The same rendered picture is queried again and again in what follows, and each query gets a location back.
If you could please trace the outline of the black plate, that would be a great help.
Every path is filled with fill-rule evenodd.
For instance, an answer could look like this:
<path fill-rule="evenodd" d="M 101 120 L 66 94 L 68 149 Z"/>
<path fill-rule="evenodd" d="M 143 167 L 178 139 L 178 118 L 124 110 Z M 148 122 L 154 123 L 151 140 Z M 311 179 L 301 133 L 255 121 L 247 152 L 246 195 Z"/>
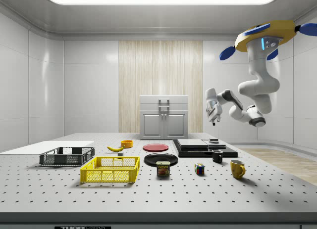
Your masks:
<path fill-rule="evenodd" d="M 156 166 L 157 161 L 169 161 L 170 165 L 176 165 L 178 158 L 175 155 L 169 153 L 153 153 L 144 157 L 144 162 L 152 167 Z"/>

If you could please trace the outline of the yellow basket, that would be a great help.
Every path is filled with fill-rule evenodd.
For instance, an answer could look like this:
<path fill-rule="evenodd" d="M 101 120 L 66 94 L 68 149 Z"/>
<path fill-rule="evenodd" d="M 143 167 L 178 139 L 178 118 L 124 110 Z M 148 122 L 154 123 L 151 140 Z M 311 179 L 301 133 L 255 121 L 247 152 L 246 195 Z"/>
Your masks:
<path fill-rule="evenodd" d="M 80 182 L 133 183 L 139 168 L 139 156 L 97 156 L 81 167 Z"/>

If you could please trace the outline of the black stove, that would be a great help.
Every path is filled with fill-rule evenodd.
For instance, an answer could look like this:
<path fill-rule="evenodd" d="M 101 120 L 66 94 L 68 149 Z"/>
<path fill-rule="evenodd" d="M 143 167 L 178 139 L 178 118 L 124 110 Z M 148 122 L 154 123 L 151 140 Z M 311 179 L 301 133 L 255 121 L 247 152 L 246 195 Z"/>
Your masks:
<path fill-rule="evenodd" d="M 212 157 L 212 150 L 223 151 L 223 157 L 238 157 L 238 152 L 221 142 L 208 139 L 174 139 L 178 157 Z"/>

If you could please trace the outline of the yellow mug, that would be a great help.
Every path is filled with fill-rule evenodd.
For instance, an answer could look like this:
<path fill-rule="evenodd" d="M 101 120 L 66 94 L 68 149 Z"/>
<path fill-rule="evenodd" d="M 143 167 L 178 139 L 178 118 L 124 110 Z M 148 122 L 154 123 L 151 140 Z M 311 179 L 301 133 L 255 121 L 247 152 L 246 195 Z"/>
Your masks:
<path fill-rule="evenodd" d="M 235 179 L 241 179 L 246 172 L 244 162 L 240 160 L 231 160 L 230 167 L 231 167 L 232 176 Z"/>

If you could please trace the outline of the red plate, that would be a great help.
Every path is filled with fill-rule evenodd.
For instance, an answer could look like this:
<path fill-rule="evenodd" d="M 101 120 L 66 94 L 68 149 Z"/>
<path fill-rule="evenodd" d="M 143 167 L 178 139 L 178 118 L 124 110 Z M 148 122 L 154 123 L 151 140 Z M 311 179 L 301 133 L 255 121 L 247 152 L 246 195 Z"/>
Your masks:
<path fill-rule="evenodd" d="M 143 146 L 143 149 L 148 152 L 163 152 L 169 149 L 168 145 L 162 143 L 150 143 Z"/>

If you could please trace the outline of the black mug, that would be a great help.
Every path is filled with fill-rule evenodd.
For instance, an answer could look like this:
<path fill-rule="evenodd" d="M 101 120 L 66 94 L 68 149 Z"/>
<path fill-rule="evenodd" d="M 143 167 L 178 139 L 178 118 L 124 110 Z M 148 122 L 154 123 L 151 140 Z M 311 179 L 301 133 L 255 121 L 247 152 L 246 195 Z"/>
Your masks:
<path fill-rule="evenodd" d="M 222 150 L 212 150 L 212 159 L 213 162 L 221 163 L 223 160 L 223 151 Z"/>

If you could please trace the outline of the dark grey basket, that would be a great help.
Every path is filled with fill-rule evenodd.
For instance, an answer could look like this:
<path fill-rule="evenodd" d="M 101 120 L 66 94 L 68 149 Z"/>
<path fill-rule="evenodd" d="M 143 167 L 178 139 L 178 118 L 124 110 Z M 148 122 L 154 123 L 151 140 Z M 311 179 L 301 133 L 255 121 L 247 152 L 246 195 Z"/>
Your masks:
<path fill-rule="evenodd" d="M 40 155 L 43 166 L 81 166 L 95 155 L 93 147 L 57 147 Z"/>

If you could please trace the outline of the flat-sided can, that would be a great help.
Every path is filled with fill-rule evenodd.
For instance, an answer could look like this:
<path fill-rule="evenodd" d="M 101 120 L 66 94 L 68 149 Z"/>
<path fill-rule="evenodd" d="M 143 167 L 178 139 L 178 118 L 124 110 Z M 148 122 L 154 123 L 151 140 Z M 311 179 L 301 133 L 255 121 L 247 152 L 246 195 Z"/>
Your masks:
<path fill-rule="evenodd" d="M 157 175 L 169 176 L 170 175 L 170 162 L 169 161 L 157 161 Z"/>

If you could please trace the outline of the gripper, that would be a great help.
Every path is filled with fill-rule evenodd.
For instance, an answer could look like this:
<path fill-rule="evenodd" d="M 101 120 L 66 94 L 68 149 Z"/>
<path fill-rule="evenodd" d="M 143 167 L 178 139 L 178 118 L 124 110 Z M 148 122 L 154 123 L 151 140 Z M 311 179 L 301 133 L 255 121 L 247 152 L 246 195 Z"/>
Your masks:
<path fill-rule="evenodd" d="M 213 126 L 215 126 L 215 121 L 220 121 L 222 107 L 219 102 L 207 102 L 206 112 L 208 115 L 208 120 L 212 122 Z"/>

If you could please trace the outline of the white board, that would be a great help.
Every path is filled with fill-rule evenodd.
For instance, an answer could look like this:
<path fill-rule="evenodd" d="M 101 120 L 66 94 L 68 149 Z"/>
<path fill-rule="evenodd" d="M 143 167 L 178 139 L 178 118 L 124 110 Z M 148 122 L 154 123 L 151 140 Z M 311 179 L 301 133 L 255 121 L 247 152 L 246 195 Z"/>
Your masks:
<path fill-rule="evenodd" d="M 92 144 L 93 141 L 43 141 L 13 150 L 1 152 L 0 154 L 42 154 L 57 147 L 85 147 Z"/>

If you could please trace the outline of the drone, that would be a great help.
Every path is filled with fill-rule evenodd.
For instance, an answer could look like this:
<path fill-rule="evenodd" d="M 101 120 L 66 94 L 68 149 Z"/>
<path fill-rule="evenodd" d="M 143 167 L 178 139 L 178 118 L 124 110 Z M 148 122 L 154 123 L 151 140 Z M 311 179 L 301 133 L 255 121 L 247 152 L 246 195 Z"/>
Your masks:
<path fill-rule="evenodd" d="M 291 40 L 297 32 L 308 36 L 317 36 L 317 24 L 308 23 L 296 26 L 292 20 L 275 20 L 268 23 L 254 26 L 239 34 L 234 46 L 230 46 L 221 52 L 220 60 L 226 60 L 238 50 L 247 51 L 247 43 L 252 40 L 257 41 L 257 45 L 262 50 L 270 50 L 267 60 L 271 60 L 278 55 L 276 50 L 278 45 L 282 45 Z"/>

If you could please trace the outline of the white cabinet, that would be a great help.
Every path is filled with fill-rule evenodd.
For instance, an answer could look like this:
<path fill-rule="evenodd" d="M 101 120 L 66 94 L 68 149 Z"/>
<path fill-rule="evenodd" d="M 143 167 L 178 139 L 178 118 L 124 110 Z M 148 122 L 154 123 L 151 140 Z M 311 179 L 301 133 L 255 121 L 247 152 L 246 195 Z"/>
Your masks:
<path fill-rule="evenodd" d="M 140 95 L 140 139 L 188 137 L 188 95 Z"/>

